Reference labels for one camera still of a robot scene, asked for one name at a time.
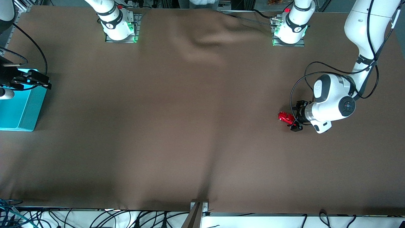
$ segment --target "red object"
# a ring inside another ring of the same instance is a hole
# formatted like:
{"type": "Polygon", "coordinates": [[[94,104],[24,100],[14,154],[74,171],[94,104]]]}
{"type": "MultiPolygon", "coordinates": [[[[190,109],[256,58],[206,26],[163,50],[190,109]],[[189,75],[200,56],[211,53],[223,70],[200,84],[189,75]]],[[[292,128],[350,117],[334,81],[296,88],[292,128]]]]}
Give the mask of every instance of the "red object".
{"type": "Polygon", "coordinates": [[[277,115],[277,118],[283,122],[286,122],[289,125],[291,125],[295,121],[294,116],[291,114],[288,114],[287,112],[279,112],[279,114],[277,115]]]}

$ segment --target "brown table surface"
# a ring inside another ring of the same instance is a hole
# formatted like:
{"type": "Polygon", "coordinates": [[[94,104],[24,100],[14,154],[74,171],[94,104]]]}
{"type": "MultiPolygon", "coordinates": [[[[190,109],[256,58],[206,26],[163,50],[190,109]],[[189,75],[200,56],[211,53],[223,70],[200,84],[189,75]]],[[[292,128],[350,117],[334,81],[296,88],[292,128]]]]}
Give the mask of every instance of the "brown table surface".
{"type": "MultiPolygon", "coordinates": [[[[34,132],[0,133],[1,198],[181,211],[208,198],[220,212],[405,213],[405,62],[395,34],[371,98],[325,134],[295,133],[276,115],[288,111],[305,67],[319,60],[350,71],[356,61],[347,14],[315,13],[298,48],[274,47],[268,26],[215,11],[143,12],[136,44],[105,43],[91,8],[35,6],[21,16],[53,89],[34,132]]],[[[43,70],[20,32],[9,48],[43,70]]],[[[301,83],[293,101],[310,98],[301,83]]]]}

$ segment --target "teal plastic bin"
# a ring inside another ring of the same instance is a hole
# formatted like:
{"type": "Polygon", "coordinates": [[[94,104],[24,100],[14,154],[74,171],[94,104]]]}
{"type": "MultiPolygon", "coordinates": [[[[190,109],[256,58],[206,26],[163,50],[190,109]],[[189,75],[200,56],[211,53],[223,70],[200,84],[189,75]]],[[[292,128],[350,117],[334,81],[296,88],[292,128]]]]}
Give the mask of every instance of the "teal plastic bin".
{"type": "MultiPolygon", "coordinates": [[[[30,69],[19,69],[28,72],[30,69]]],[[[33,131],[47,89],[15,91],[10,100],[0,100],[0,131],[33,131]]]]}

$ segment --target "blue container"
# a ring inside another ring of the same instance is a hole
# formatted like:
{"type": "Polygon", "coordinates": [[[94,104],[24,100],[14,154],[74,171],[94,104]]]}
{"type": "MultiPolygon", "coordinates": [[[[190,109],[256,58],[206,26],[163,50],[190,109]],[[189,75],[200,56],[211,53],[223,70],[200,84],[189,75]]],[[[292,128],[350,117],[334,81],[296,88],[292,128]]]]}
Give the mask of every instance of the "blue container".
{"type": "MultiPolygon", "coordinates": [[[[30,69],[19,69],[28,72],[30,69]]],[[[15,91],[10,100],[0,100],[0,131],[33,131],[47,89],[15,91]]]]}

